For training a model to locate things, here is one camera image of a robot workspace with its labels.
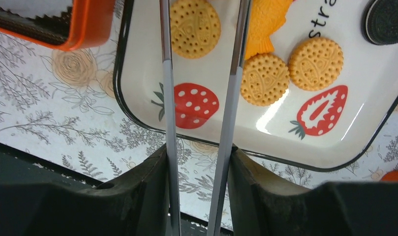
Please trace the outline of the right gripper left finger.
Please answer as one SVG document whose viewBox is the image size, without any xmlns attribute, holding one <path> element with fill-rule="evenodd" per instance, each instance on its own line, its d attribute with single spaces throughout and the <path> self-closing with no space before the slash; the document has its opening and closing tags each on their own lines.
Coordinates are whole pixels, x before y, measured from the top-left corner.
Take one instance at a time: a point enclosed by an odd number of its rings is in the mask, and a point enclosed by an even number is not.
<svg viewBox="0 0 398 236">
<path fill-rule="evenodd" d="M 97 187 L 0 152 L 0 236 L 163 236 L 169 194 L 167 149 Z"/>
</svg>

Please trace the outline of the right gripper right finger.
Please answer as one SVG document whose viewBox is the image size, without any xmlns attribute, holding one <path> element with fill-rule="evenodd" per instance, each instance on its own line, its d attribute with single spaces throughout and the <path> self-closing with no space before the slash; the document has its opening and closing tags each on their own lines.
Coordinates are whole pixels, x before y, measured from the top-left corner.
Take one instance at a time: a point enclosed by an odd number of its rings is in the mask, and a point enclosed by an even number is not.
<svg viewBox="0 0 398 236">
<path fill-rule="evenodd" d="M 308 189 L 234 147 L 228 192 L 237 236 L 398 236 L 398 181 Z"/>
</svg>

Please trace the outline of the white strawberry tray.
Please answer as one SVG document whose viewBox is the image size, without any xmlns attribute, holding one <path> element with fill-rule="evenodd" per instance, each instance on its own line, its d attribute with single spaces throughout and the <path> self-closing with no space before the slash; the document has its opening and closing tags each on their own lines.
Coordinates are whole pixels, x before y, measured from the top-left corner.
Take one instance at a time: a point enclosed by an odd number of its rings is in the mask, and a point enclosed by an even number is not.
<svg viewBox="0 0 398 236">
<path fill-rule="evenodd" d="M 218 43 L 203 57 L 172 54 L 179 137 L 218 145 L 231 72 L 238 0 L 212 0 L 220 20 Z M 376 46 L 362 35 L 367 0 L 298 0 L 271 36 L 274 54 L 288 61 L 302 42 L 336 42 L 343 67 L 333 84 L 305 91 L 290 83 L 269 106 L 239 99 L 234 144 L 243 151 L 311 170 L 358 159 L 398 101 L 398 43 Z M 149 130 L 165 131 L 160 4 L 125 2 L 115 90 L 125 114 Z"/>
</svg>

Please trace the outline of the orange tin lid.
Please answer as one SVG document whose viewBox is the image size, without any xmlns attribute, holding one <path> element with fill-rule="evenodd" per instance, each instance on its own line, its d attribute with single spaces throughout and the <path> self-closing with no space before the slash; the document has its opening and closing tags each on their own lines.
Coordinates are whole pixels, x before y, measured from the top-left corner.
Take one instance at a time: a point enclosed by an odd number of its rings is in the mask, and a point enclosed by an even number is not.
<svg viewBox="0 0 398 236">
<path fill-rule="evenodd" d="M 398 170 L 390 171 L 386 173 L 382 178 L 381 181 L 398 181 Z"/>
</svg>

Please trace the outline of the metal tongs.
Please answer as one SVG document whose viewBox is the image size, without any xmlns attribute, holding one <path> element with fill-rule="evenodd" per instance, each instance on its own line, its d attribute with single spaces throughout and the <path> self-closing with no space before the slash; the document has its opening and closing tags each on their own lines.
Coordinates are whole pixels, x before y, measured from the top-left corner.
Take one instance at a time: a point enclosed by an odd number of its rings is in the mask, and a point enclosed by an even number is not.
<svg viewBox="0 0 398 236">
<path fill-rule="evenodd" d="M 179 195 L 179 174 L 177 161 L 175 98 L 173 80 L 173 61 L 170 34 L 170 2 L 161 0 L 160 27 L 161 49 L 163 65 L 163 91 L 164 110 L 166 120 L 166 149 L 169 177 L 169 200 L 171 235 L 180 236 L 181 212 Z M 228 177 L 229 161 L 232 152 L 234 128 L 239 101 L 240 86 L 243 75 L 244 55 L 247 40 L 249 18 L 252 2 L 242 0 L 239 5 L 239 14 L 236 27 L 233 55 L 220 134 L 217 164 L 214 177 L 214 186 L 209 213 L 207 234 L 217 236 L 220 234 L 221 216 Z"/>
</svg>

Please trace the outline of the orange fish cookie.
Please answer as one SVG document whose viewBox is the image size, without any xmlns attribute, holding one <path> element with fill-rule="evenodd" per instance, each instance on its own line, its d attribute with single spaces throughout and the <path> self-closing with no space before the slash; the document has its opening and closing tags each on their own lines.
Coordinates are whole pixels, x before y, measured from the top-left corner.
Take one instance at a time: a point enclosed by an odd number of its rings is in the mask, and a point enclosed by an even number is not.
<svg viewBox="0 0 398 236">
<path fill-rule="evenodd" d="M 274 46 L 270 36 L 286 22 L 286 14 L 293 0 L 254 0 L 247 32 L 244 59 L 271 53 Z"/>
</svg>

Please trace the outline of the orange cookie tin box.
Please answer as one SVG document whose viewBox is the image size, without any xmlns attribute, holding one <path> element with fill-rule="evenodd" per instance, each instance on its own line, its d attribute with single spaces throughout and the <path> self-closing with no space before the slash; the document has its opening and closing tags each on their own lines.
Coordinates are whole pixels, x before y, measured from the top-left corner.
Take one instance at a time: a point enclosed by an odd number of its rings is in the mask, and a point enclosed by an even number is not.
<svg viewBox="0 0 398 236">
<path fill-rule="evenodd" d="M 0 32 L 62 51 L 100 46 L 110 36 L 113 0 L 73 0 L 60 16 L 32 18 L 0 8 Z"/>
</svg>

